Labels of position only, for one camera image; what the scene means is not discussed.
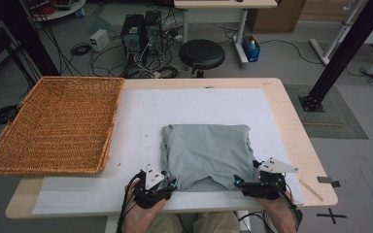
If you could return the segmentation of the black metal pillar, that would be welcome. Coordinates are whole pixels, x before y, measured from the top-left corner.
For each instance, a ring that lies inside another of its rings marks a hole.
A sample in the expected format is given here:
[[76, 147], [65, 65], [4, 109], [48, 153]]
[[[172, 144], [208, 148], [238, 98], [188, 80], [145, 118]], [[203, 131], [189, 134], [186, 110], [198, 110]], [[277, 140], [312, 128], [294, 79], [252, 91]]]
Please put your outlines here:
[[29, 21], [20, 0], [0, 0], [0, 12], [5, 23], [24, 46], [41, 74], [43, 76], [58, 76], [59, 72]]
[[306, 96], [299, 97], [304, 112], [320, 112], [322, 110], [322, 101], [325, 95], [336, 83], [372, 31], [373, 0], [368, 0], [313, 88]]

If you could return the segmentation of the round white table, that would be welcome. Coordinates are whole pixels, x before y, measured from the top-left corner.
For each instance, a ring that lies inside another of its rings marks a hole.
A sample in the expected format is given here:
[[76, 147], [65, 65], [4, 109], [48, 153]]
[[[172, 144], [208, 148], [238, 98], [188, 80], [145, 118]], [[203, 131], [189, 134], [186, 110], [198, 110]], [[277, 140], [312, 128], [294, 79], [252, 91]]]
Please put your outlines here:
[[66, 17], [81, 10], [86, 0], [20, 0], [34, 21]]

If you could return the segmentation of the grey t-shirt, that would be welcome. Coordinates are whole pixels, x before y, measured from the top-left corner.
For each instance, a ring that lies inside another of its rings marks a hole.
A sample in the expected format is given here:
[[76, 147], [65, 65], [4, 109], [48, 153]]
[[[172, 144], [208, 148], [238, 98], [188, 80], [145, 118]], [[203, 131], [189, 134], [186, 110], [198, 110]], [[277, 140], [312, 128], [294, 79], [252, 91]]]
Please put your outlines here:
[[245, 124], [170, 124], [161, 131], [161, 161], [180, 191], [233, 190], [254, 181], [254, 151]]

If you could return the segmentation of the wicker basket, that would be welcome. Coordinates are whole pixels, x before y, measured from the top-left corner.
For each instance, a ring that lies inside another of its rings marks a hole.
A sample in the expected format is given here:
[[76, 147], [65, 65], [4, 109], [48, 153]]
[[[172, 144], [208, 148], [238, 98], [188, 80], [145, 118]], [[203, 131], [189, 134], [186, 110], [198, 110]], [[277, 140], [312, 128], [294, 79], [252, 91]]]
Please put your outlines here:
[[0, 175], [104, 170], [123, 78], [43, 77], [0, 134]]

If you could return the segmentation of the person's right hand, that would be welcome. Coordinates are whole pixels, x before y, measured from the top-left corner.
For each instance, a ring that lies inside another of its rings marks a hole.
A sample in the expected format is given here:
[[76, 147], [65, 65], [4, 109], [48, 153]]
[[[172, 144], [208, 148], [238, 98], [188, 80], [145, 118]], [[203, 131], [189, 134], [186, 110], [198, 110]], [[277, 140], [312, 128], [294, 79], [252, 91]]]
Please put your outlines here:
[[256, 198], [256, 201], [269, 215], [279, 233], [296, 233], [295, 219], [288, 201], [284, 197], [276, 200]]

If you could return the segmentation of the blue box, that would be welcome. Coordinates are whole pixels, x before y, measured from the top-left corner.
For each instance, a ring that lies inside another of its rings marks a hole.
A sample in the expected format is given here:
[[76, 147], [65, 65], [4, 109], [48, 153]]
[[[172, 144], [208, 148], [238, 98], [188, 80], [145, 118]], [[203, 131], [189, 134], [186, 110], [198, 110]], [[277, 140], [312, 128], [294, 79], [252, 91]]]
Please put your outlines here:
[[258, 61], [260, 46], [253, 36], [245, 36], [242, 39], [242, 48], [250, 62]]

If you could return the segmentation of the white table mat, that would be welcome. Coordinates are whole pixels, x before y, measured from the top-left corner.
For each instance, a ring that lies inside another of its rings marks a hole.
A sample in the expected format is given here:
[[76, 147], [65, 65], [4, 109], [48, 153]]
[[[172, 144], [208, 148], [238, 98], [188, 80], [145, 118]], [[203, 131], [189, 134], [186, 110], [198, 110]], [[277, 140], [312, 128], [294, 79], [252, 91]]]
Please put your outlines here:
[[246, 124], [256, 160], [289, 158], [260, 88], [134, 89], [119, 100], [103, 172], [45, 177], [33, 216], [114, 215], [124, 187], [149, 164], [160, 167], [161, 128], [169, 124]]

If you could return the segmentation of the black computer tower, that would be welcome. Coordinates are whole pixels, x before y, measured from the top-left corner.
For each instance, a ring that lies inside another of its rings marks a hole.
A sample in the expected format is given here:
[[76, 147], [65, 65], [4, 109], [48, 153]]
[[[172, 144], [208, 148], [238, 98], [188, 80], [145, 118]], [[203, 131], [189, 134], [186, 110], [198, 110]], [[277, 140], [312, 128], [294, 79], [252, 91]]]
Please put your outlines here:
[[124, 75], [129, 75], [129, 69], [134, 66], [134, 58], [144, 47], [143, 15], [127, 15], [120, 32], [120, 38], [125, 54]]
[[150, 45], [150, 51], [162, 53], [161, 11], [146, 11], [145, 32]]

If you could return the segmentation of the cardboard box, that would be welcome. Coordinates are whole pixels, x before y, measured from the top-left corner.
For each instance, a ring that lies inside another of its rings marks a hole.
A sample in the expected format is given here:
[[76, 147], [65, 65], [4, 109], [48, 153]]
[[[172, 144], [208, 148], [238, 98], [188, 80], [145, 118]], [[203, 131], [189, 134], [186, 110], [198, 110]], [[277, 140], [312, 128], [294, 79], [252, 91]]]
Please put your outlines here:
[[249, 11], [248, 24], [254, 33], [292, 33], [306, 0], [277, 0], [273, 9]]

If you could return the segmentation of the white desk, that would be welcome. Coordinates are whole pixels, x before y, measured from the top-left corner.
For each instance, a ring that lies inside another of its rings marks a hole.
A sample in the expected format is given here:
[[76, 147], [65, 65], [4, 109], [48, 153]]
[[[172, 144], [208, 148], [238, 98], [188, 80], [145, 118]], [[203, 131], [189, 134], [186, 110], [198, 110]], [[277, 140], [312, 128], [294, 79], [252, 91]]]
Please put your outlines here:
[[188, 25], [190, 9], [240, 9], [238, 17], [238, 28], [236, 36], [232, 39], [235, 50], [239, 57], [239, 65], [249, 64], [249, 60], [242, 48], [244, 27], [249, 9], [273, 9], [278, 6], [276, 0], [174, 0], [174, 7], [181, 9], [183, 13], [183, 43], [188, 41]]

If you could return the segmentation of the grey tape strip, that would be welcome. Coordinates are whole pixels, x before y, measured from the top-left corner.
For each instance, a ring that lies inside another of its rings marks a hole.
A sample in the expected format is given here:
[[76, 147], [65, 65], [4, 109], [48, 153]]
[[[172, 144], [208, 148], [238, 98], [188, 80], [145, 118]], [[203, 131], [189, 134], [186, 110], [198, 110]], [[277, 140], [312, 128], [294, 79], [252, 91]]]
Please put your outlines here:
[[319, 183], [329, 183], [332, 187], [340, 187], [339, 181], [334, 181], [331, 177], [317, 177]]

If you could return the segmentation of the person's left hand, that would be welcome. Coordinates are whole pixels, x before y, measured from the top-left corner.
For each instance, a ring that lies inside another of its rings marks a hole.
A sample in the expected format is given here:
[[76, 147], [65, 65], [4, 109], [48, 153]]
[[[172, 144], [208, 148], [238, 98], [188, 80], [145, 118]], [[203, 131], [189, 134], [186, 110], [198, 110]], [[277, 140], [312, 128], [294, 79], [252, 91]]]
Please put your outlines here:
[[152, 208], [143, 209], [139, 207], [133, 200], [133, 189], [139, 180], [136, 179], [130, 187], [125, 189], [126, 198], [124, 202], [125, 214], [121, 223], [122, 233], [146, 233], [153, 223], [155, 217], [163, 209], [166, 204], [166, 200], [162, 199], [157, 202]]

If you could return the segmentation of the white metal stand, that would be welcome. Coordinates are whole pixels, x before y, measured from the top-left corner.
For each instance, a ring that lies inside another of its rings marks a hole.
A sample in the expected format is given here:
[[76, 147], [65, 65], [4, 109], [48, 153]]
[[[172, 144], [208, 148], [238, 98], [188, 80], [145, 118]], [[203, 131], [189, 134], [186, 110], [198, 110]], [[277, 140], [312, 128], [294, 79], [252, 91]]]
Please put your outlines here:
[[[330, 61], [330, 56], [332, 55], [335, 48], [341, 44], [346, 38], [348, 32], [353, 26], [353, 17], [358, 12], [359, 8], [363, 4], [364, 0], [353, 0], [353, 4], [349, 6], [348, 13], [344, 19], [340, 22], [338, 27], [338, 32], [333, 40], [323, 49], [322, 46], [316, 39], [310, 39], [309, 43], [318, 55], [322, 64], [326, 66]], [[373, 30], [367, 36], [364, 44], [369, 44], [373, 46]]]

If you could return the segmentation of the grey floor mat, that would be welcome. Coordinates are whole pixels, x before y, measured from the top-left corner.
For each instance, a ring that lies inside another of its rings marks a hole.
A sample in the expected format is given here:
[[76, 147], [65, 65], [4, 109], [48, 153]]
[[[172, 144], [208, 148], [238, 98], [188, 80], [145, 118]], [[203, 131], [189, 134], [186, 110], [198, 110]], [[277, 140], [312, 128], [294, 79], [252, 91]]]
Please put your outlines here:
[[310, 138], [368, 139], [336, 86], [326, 94], [322, 106], [313, 112], [304, 111], [301, 105], [301, 98], [309, 93], [311, 85], [286, 84], [285, 89]]

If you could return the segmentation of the person's beige trousers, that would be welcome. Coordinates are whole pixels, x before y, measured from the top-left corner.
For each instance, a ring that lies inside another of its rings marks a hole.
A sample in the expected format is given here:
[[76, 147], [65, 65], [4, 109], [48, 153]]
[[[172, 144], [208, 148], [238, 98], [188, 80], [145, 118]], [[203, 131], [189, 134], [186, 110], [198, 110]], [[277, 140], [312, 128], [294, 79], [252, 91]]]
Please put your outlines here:
[[[193, 233], [240, 233], [240, 223], [233, 212], [203, 213], [192, 225]], [[158, 215], [147, 233], [183, 233], [183, 225], [173, 214]]]

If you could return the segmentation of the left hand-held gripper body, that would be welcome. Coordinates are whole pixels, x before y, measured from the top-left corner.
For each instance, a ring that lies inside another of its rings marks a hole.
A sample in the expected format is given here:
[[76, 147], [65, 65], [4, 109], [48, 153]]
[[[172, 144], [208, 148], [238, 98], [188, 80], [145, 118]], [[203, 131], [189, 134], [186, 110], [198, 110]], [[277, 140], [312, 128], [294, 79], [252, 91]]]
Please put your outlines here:
[[133, 189], [136, 204], [143, 209], [149, 209], [162, 199], [169, 200], [172, 193], [169, 193], [167, 180], [169, 178], [165, 171], [159, 171], [149, 163], [146, 169], [139, 173], [139, 181]]

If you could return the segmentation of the black round stool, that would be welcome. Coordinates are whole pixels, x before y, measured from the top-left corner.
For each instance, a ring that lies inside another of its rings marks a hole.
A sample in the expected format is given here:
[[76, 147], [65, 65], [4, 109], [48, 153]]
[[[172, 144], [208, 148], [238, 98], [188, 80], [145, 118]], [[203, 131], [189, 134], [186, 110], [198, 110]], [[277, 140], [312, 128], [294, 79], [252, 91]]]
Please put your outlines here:
[[182, 44], [179, 57], [186, 66], [192, 69], [191, 74], [197, 73], [198, 78], [203, 78], [205, 70], [222, 65], [225, 52], [221, 45], [213, 41], [197, 39]]

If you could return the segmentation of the white power supply box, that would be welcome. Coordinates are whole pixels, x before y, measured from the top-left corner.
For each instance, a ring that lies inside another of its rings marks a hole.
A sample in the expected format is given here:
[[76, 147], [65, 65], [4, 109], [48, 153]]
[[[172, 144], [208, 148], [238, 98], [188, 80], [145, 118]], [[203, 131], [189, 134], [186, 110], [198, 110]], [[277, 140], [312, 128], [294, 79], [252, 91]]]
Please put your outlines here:
[[108, 32], [105, 29], [99, 29], [89, 37], [92, 49], [94, 51], [102, 51], [110, 44]]

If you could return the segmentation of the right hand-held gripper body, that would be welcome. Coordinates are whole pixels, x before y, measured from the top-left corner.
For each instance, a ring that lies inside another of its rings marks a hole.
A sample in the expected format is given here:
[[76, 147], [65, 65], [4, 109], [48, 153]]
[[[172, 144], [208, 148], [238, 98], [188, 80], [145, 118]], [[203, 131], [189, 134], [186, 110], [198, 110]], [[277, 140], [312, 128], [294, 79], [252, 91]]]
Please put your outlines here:
[[297, 173], [298, 169], [283, 161], [270, 157], [259, 161], [258, 182], [244, 182], [241, 191], [244, 196], [276, 200], [286, 191], [286, 173]]

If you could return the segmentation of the thin wooden stick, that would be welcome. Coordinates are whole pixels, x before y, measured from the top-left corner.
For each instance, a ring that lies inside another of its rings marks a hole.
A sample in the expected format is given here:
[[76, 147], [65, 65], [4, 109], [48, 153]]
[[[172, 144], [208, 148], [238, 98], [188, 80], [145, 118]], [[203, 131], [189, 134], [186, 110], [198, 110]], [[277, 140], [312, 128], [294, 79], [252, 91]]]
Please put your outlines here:
[[299, 180], [299, 182], [307, 189], [309, 190], [317, 199], [319, 199], [321, 202], [323, 202], [323, 198], [307, 183], [305, 183], [302, 180]]

